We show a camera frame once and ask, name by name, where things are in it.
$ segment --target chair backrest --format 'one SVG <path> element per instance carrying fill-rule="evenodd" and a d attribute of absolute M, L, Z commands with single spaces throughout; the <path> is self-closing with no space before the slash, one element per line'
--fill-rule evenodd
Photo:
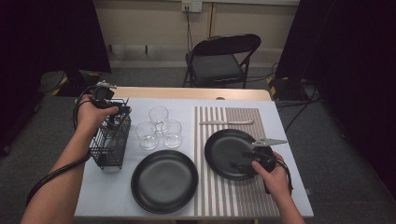
<path fill-rule="evenodd" d="M 260 46 L 262 40 L 254 34 L 218 35 L 198 43 L 192 50 L 193 56 L 214 56 L 250 52 Z"/>

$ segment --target hand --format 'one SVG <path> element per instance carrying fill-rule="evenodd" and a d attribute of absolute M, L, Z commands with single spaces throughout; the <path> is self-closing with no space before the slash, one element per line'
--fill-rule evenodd
<path fill-rule="evenodd" d="M 89 95 L 84 95 L 81 98 L 78 109 L 77 131 L 82 130 L 88 132 L 89 135 L 93 135 L 107 116 L 115 114 L 118 111 L 119 109 L 116 106 L 106 109 L 96 108 L 90 102 Z"/>
<path fill-rule="evenodd" d="M 283 161 L 281 155 L 274 152 L 274 156 Z M 275 169 L 268 173 L 258 162 L 253 161 L 251 163 L 253 169 L 264 179 L 265 186 L 271 192 L 274 198 L 278 198 L 282 195 L 290 195 L 288 178 L 285 169 L 283 169 L 279 164 L 276 164 Z"/>

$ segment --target black curtain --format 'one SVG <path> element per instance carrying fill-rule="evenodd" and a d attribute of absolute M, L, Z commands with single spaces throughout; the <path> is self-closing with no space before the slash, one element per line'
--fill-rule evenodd
<path fill-rule="evenodd" d="M 396 198 L 396 2 L 301 0 L 276 76 L 319 82 L 347 139 Z"/>
<path fill-rule="evenodd" d="M 1 146 L 31 101 L 43 74 L 72 66 L 111 73 L 92 0 L 0 3 Z"/>

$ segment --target black plate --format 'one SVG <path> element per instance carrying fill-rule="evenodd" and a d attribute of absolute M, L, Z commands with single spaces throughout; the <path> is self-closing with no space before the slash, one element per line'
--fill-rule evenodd
<path fill-rule="evenodd" d="M 189 157 L 175 150 L 148 155 L 134 170 L 131 189 L 144 209 L 156 213 L 176 212 L 186 205 L 198 185 L 198 171 Z"/>
<path fill-rule="evenodd" d="M 250 134 L 236 129 L 213 133 L 205 144 L 205 159 L 218 175 L 231 180 L 244 180 L 254 176 L 241 167 L 250 169 L 251 145 L 256 140 Z"/>

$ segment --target drinking glass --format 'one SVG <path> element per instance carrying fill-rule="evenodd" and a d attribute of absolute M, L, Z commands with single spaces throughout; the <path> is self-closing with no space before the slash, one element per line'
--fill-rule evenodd
<path fill-rule="evenodd" d="M 143 149 L 154 149 L 158 145 L 156 127 L 150 121 L 145 121 L 137 125 L 136 135 Z"/>
<path fill-rule="evenodd" d="M 167 147 L 178 147 L 181 144 L 181 124 L 177 120 L 169 119 L 161 125 L 163 143 Z"/>
<path fill-rule="evenodd" d="M 156 132 L 161 133 L 161 125 L 168 121 L 169 112 L 163 106 L 155 106 L 148 112 L 149 119 L 156 127 Z"/>

